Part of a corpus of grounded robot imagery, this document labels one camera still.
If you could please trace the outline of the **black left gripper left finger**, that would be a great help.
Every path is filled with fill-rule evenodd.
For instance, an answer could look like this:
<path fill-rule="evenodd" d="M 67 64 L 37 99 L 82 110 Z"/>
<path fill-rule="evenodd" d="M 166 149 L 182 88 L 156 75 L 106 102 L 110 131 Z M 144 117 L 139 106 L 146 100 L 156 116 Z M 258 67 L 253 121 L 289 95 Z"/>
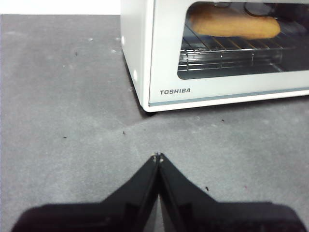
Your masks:
<path fill-rule="evenodd" d="M 14 232 L 141 232 L 157 199 L 160 155 L 98 203 L 46 204 L 26 210 Z"/>

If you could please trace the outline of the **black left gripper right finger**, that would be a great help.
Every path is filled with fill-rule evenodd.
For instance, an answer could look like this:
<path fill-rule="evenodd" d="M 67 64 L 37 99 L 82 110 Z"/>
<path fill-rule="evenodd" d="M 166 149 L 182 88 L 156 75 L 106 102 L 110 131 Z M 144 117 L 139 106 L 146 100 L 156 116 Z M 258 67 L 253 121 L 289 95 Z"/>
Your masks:
<path fill-rule="evenodd" d="M 295 210 L 272 202 L 219 202 L 158 154 L 160 196 L 178 232 L 304 232 Z"/>

